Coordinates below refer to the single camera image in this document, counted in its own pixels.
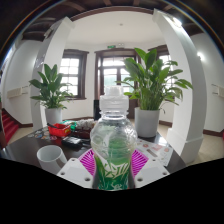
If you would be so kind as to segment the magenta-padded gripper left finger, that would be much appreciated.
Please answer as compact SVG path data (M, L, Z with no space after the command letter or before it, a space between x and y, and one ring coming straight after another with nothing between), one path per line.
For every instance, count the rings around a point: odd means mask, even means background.
M70 158L57 175L76 185L91 188L96 174L96 163L92 149L87 150L79 158Z

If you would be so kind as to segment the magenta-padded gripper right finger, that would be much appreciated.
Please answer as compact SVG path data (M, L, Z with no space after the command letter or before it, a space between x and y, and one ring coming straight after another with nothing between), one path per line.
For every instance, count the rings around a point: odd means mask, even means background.
M136 188L169 175L169 171L157 159L148 158L139 150L132 153L131 173Z

